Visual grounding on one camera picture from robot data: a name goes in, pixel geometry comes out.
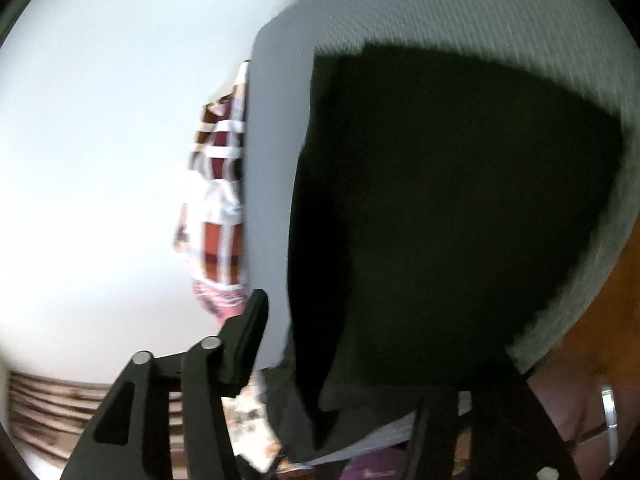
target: clothing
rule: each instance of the clothing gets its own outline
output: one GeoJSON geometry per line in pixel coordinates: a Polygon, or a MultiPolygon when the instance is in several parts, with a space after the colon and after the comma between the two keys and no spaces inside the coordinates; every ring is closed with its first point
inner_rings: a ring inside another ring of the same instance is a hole
{"type": "Polygon", "coordinates": [[[193,290],[220,325],[246,301],[242,269],[242,149],[249,62],[231,94],[204,107],[188,165],[174,248],[191,266],[193,290]]]}

